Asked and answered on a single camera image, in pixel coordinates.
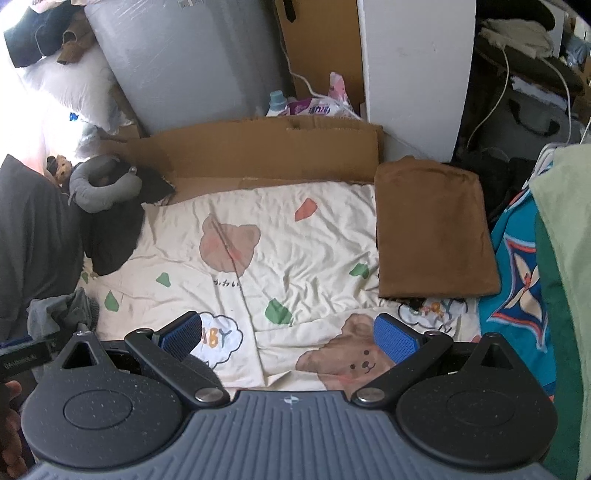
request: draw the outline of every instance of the power cord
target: power cord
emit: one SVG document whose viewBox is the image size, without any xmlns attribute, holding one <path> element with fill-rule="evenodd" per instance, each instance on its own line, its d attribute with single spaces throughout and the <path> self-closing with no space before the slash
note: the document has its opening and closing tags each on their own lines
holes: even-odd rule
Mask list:
<svg viewBox="0 0 591 480">
<path fill-rule="evenodd" d="M 591 116 L 589 117 L 589 121 L 587 122 L 587 128 L 585 128 L 585 132 L 583 133 L 583 136 L 581 137 L 581 142 L 579 145 L 583 145 L 583 142 L 585 141 L 585 138 L 587 137 L 587 132 L 589 131 L 589 125 L 591 125 Z"/>
<path fill-rule="evenodd" d="M 468 143 L 466 144 L 466 151 L 469 149 L 470 147 L 470 142 L 472 141 L 472 138 L 474 137 L 474 134 L 476 133 L 476 131 L 484 124 L 484 122 L 486 122 L 491 115 L 493 114 L 493 112 L 496 110 L 496 108 L 499 106 L 501 100 L 503 99 L 503 97 L 505 96 L 505 92 L 507 90 L 507 85 L 509 84 L 509 59 L 507 58 L 507 54 L 505 53 L 505 49 L 502 48 L 501 51 L 503 52 L 503 55 L 505 56 L 505 64 L 507 66 L 507 77 L 505 79 L 505 86 L 503 87 L 503 91 L 501 93 L 501 96 L 499 97 L 499 99 L 496 101 L 495 106 L 492 108 L 492 110 L 490 111 L 490 113 L 484 117 L 484 120 L 482 122 L 480 122 L 476 128 L 474 129 L 474 131 L 472 132 L 472 135 L 470 135 L 470 137 L 468 138 Z"/>
<path fill-rule="evenodd" d="M 564 79 L 564 77 L 562 76 L 562 74 L 560 73 L 559 69 L 557 69 L 554 65 L 552 65 L 548 60 L 546 60 L 545 58 L 541 57 L 540 58 L 541 61 L 543 61 L 548 67 L 550 67 L 552 70 L 554 70 L 558 76 L 560 77 L 560 80 L 562 80 L 562 83 L 564 84 L 564 88 L 566 89 L 566 97 L 567 97 L 567 101 L 568 101 L 568 109 L 569 109 L 569 137 L 566 140 L 566 143 L 570 142 L 570 136 L 571 133 L 573 131 L 573 118 L 571 116 L 571 112 L 570 112 L 570 90 L 569 90 L 569 86 L 566 83 L 566 80 Z"/>
</svg>

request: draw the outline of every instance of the ribbed surface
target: ribbed surface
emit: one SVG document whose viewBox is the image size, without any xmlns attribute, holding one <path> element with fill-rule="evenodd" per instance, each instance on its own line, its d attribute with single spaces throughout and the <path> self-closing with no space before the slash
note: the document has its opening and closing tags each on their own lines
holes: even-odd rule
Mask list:
<svg viewBox="0 0 591 480">
<path fill-rule="evenodd" d="M 31 480 L 456 480 L 484 475 L 443 466 L 406 445 L 388 416 L 337 392 L 241 392 L 229 407 L 201 411 L 165 452 L 110 473 L 42 465 Z M 539 465 L 487 480 L 550 480 Z"/>
<path fill-rule="evenodd" d="M 201 340 L 201 318 L 193 315 L 160 339 L 159 347 L 182 362 Z"/>
<path fill-rule="evenodd" d="M 407 359 L 419 349 L 417 340 L 397 329 L 380 315 L 374 322 L 374 342 L 396 364 Z"/>
</svg>

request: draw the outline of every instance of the white wall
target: white wall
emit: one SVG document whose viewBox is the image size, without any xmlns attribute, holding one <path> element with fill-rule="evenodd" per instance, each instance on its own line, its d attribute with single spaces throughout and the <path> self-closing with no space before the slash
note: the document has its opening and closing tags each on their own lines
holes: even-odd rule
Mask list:
<svg viewBox="0 0 591 480">
<path fill-rule="evenodd" d="M 358 0 L 358 8 L 368 119 L 390 137 L 387 159 L 422 153 L 449 161 L 466 99 L 476 1 Z"/>
</svg>

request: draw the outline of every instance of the grey towel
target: grey towel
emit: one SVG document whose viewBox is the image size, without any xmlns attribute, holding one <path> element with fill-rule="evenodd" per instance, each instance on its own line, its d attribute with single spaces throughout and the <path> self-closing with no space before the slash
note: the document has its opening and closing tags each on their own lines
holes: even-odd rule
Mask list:
<svg viewBox="0 0 591 480">
<path fill-rule="evenodd" d="M 86 296 L 83 288 L 74 293 L 43 300 L 32 300 L 28 308 L 27 332 L 33 340 L 39 340 L 60 330 L 72 333 L 83 324 L 94 331 L 99 320 L 99 304 Z M 39 382 L 44 367 L 33 369 Z"/>
</svg>

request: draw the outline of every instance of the teddy bear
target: teddy bear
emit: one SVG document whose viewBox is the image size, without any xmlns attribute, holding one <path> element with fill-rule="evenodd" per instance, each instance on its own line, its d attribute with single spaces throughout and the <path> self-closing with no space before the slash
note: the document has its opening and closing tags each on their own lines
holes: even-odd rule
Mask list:
<svg viewBox="0 0 591 480">
<path fill-rule="evenodd" d="M 343 390 L 350 398 L 393 366 L 394 362 L 374 343 L 374 320 L 354 313 L 339 335 L 320 349 L 300 356 L 295 369 L 317 373 L 327 390 Z"/>
<path fill-rule="evenodd" d="M 61 187 L 67 184 L 72 173 L 72 162 L 63 155 L 47 157 L 47 170 Z"/>
</svg>

